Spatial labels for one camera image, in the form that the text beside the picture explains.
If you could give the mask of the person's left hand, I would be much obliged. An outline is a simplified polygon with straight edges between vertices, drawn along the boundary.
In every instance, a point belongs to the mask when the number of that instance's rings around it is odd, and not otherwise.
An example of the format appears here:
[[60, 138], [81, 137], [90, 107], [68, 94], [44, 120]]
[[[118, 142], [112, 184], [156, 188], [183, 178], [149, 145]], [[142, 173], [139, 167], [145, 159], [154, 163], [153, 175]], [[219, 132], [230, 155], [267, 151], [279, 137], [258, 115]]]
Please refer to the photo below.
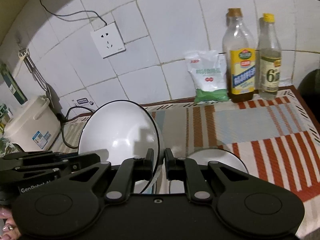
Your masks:
[[1, 206], [0, 210], [1, 219], [5, 220], [5, 224], [2, 228], [2, 240], [18, 240], [21, 237], [21, 233], [16, 226], [16, 223], [12, 217], [10, 209]]

